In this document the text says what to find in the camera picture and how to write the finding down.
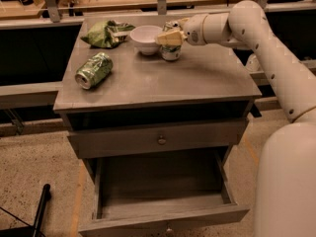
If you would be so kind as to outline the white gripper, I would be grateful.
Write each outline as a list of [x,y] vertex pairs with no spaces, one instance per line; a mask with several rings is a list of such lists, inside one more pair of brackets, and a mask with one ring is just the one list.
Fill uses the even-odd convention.
[[182,45],[185,40],[191,45],[205,45],[203,37],[203,22],[206,14],[198,14],[188,18],[175,19],[167,21],[165,29],[183,28],[184,33],[180,30],[172,30],[160,33],[155,41],[161,45]]

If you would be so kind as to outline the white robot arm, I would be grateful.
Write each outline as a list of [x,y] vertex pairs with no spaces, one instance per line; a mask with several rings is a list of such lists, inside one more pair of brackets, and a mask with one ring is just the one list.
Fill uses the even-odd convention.
[[263,8],[243,0],[227,13],[197,14],[155,41],[254,52],[287,119],[260,155],[254,237],[316,237],[316,77],[274,34]]

